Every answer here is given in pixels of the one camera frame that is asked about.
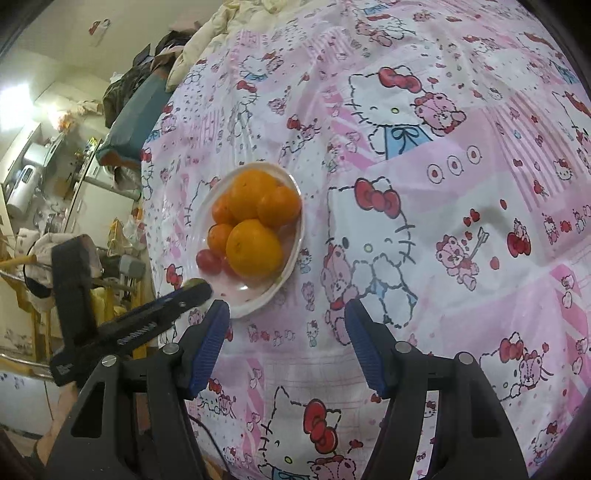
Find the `pink fabric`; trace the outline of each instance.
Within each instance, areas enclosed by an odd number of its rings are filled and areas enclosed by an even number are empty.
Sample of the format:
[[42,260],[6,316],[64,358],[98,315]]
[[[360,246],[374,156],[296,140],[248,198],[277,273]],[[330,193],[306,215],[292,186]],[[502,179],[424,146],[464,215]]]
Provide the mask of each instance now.
[[[425,353],[471,352],[539,467],[591,381],[590,106],[513,0],[319,0],[191,69],[142,155],[158,293],[194,271],[194,216],[238,165],[285,167],[307,219],[293,275],[232,322],[189,405],[235,476],[361,477],[387,401],[344,327],[355,297]],[[436,416],[432,393],[413,478]]]

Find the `bed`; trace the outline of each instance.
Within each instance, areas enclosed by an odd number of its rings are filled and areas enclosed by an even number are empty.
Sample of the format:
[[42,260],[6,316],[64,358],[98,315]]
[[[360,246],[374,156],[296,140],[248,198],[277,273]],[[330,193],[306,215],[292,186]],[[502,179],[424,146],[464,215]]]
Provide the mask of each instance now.
[[[565,52],[513,0],[227,2],[212,20],[142,150],[157,292],[182,284],[200,203],[239,165],[285,167],[307,222],[295,272],[232,321],[188,405],[232,474],[361,477],[387,401],[344,328],[355,297],[425,353],[471,352],[534,474],[591,381],[591,101]],[[413,478],[436,392],[424,417]]]

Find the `blue gripper pad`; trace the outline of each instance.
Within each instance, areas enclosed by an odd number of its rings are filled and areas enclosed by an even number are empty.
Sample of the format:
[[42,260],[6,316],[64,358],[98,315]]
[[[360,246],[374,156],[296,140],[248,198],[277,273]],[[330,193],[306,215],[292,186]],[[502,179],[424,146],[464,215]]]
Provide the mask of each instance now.
[[187,400],[207,387],[229,326],[230,307],[223,300],[215,300],[203,321],[190,326],[179,340],[183,360],[177,386],[185,390]]
[[360,300],[345,306],[345,328],[368,387],[382,398],[390,398],[398,384],[394,368],[395,338],[383,323],[375,323]]

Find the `large orange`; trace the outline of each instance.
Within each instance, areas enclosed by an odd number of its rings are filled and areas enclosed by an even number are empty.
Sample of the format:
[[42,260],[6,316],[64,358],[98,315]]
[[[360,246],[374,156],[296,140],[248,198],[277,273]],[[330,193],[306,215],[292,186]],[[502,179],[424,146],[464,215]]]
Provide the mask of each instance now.
[[258,219],[234,227],[226,245],[228,263],[238,275],[253,280],[277,273],[283,262],[281,243]]
[[228,223],[230,225],[236,225],[238,223],[230,211],[229,201],[230,195],[225,193],[213,204],[212,217],[214,222]]
[[277,187],[277,180],[268,173],[250,168],[234,179],[230,187],[228,205],[239,222],[256,218],[256,206],[271,190]]
[[300,196],[289,187],[281,186],[267,193],[257,206],[263,225],[276,228],[293,222],[301,210]]
[[226,244],[233,228],[233,225],[229,225],[228,223],[220,223],[209,229],[207,233],[207,246],[218,257],[223,258],[226,256]]

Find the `bowl of fruit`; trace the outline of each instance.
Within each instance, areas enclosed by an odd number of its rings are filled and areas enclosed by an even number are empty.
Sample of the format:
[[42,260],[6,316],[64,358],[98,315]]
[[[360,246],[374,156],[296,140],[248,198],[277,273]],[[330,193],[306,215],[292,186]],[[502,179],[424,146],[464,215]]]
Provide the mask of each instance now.
[[203,278],[231,318],[268,303],[296,266],[304,236],[301,192],[283,168],[238,167],[205,197],[187,239],[188,278]]

